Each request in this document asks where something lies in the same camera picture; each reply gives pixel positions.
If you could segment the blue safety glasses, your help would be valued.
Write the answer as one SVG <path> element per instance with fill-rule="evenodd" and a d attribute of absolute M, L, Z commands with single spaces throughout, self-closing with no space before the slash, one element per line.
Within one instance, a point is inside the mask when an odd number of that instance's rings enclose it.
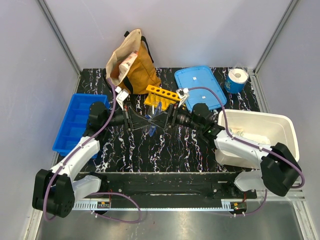
<path fill-rule="evenodd" d="M 157 126 L 153 123 L 153 120 L 155 119 L 155 117 L 160 115 L 161 112 L 162 112 L 162 103 L 160 101 L 152 103 L 151 106 L 148 108 L 148 112 L 145 115 L 145 117 L 148 120 L 151 120 L 151 122 L 146 127 L 145 132 L 150 137 L 152 137 L 154 135 L 154 133 L 156 132 L 156 128 L 157 128 Z"/>

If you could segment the yellow test tube rack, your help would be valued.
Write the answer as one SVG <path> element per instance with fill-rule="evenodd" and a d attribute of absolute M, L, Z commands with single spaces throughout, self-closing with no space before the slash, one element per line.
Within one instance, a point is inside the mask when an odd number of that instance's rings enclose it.
<path fill-rule="evenodd" d="M 148 85 L 146 91 L 147 97 L 144 100 L 144 104 L 150 107 L 157 107 L 161 103 L 162 111 L 165 111 L 171 104 L 179 103 L 181 100 L 176 92 L 153 85 Z"/>

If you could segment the light blue tray lid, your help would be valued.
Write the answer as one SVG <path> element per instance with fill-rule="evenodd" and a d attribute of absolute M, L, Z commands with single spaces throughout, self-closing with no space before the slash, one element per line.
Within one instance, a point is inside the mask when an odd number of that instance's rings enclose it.
<path fill-rule="evenodd" d="M 189 111 L 197 103 L 205 103 L 210 111 L 227 103 L 227 98 L 220 84 L 208 66 L 201 65 L 180 69 L 174 73 L 174 78 L 179 89 L 206 87 L 217 95 L 214 96 L 208 90 L 202 88 L 189 91 L 189 98 L 186 100 L 186 107 Z"/>

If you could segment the plastic packet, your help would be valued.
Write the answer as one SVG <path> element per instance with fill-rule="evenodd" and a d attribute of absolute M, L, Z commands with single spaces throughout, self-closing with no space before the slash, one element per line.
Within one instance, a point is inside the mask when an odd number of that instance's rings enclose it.
<path fill-rule="evenodd" d="M 245 130 L 243 128 L 229 128 L 232 135 L 244 137 Z"/>

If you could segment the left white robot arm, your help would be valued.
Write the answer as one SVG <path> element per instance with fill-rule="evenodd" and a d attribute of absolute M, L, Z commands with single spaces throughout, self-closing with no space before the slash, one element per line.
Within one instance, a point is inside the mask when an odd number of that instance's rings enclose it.
<path fill-rule="evenodd" d="M 130 103 L 118 112 L 109 110 L 101 101 L 94 102 L 89 108 L 85 131 L 78 144 L 65 158 L 49 170 L 40 169 L 34 181 L 32 207 L 43 212 L 46 217 L 65 218 L 76 202 L 87 196 L 103 198 L 126 195 L 108 189 L 108 179 L 98 173 L 90 173 L 80 180 L 76 176 L 83 166 L 107 142 L 109 126 L 124 125 L 134 130 L 149 124 L 149 119 L 137 113 Z"/>

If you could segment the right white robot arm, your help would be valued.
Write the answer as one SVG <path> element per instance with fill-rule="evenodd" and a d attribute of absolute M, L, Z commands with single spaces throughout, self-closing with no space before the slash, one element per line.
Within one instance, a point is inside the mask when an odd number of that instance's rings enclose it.
<path fill-rule="evenodd" d="M 197 103 L 192 111 L 172 104 L 148 121 L 159 128 L 181 125 L 197 131 L 197 136 L 214 149 L 226 151 L 249 161 L 257 168 L 263 188 L 284 197 L 302 176 L 302 169 L 283 143 L 261 144 L 237 136 L 227 126 L 218 125 L 206 104 Z"/>

